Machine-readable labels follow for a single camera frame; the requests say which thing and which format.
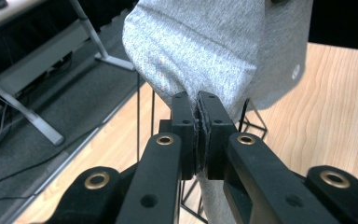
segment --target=clamp jaw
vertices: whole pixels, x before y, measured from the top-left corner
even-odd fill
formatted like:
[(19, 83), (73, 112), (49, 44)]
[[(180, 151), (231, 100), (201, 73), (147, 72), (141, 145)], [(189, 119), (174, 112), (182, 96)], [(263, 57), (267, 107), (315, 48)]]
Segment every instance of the clamp jaw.
[(257, 136), (239, 133), (219, 98), (172, 98), (142, 159), (121, 174), (95, 167), (64, 193), (47, 223), (177, 223), (180, 181), (202, 171), (224, 180), (238, 223), (358, 223), (358, 179), (330, 166), (290, 171)]

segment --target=gray fabric cover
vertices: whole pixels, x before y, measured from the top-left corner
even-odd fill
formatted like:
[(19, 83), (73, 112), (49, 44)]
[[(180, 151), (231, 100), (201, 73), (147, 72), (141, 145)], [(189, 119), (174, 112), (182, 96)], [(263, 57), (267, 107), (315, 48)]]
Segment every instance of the gray fabric cover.
[[(221, 99), (238, 120), (247, 97), (267, 108), (290, 91), (305, 68), (312, 0), (141, 0), (124, 24), (130, 60), (156, 93), (199, 91)], [(211, 223), (234, 222), (222, 181), (198, 174)]]

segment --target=wooden floor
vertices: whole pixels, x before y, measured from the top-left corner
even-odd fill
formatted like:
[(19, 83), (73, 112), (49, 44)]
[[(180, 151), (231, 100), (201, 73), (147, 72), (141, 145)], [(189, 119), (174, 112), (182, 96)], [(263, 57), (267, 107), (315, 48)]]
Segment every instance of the wooden floor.
[[(145, 148), (151, 133), (148, 85), (142, 87), (141, 106), (141, 148)], [(290, 169), (305, 175), (311, 166), (329, 164), (358, 177), (358, 50), (309, 44), (306, 74), (300, 84), (260, 114), (268, 126), (265, 142)], [(169, 115), (169, 108), (158, 98), (155, 133), (158, 120)], [(249, 118), (256, 120), (252, 114)], [(64, 191), (88, 168), (109, 166), (123, 171), (134, 164), (136, 124), (134, 96), (16, 223), (48, 219)], [(181, 211), (181, 223), (199, 222)]]

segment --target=brass ring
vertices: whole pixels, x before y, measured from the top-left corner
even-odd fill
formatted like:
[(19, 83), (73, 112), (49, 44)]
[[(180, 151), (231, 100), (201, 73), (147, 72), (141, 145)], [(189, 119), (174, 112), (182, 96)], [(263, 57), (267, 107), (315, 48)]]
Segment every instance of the brass ring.
[(162, 146), (167, 146), (173, 143), (173, 138), (171, 136), (164, 135), (157, 139), (157, 143)]
[(240, 135), (238, 136), (237, 140), (244, 145), (253, 145), (255, 143), (255, 139), (251, 136), (247, 135)]
[[(350, 181), (344, 175), (337, 172), (322, 171), (320, 176), (325, 183), (339, 189), (347, 189), (351, 185)], [(332, 179), (330, 176), (338, 178), (339, 181)]]
[[(102, 177), (103, 181), (99, 183), (92, 183), (92, 178), (94, 177)], [(90, 175), (86, 181), (84, 182), (84, 186), (86, 186), (87, 189), (101, 189), (105, 187), (105, 185), (109, 182), (109, 174), (107, 172), (100, 172), (100, 173), (94, 173)]]

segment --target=white metal stand leg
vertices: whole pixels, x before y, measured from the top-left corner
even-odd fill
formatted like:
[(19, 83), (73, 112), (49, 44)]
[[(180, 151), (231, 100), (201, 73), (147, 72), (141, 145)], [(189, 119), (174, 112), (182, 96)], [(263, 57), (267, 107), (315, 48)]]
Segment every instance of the white metal stand leg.
[(115, 58), (110, 56), (105, 47), (103, 46), (103, 43), (100, 39), (100, 37), (98, 37), (97, 33), (95, 32), (94, 28), (92, 27), (92, 24), (89, 20), (89, 18), (87, 17), (86, 13), (84, 12), (83, 8), (81, 7), (81, 5), (78, 3), (77, 0), (70, 0), (72, 6), (75, 9), (75, 12), (78, 16), (78, 18), (80, 19), (84, 29), (86, 30), (86, 32), (89, 34), (89, 37), (91, 38), (92, 42), (95, 44), (95, 46), (97, 47), (99, 53), (97, 53), (95, 55), (95, 58), (98, 60), (101, 60), (105, 63), (110, 63), (122, 68), (126, 68), (128, 70), (135, 70), (134, 66), (132, 63), (121, 60), (119, 58)]
[(8, 94), (0, 87), (0, 96), (4, 98), (11, 106), (19, 110), (46, 138), (55, 146), (61, 144), (64, 140), (55, 129), (53, 129), (47, 122), (40, 118), (34, 111), (22, 105), (16, 98)]

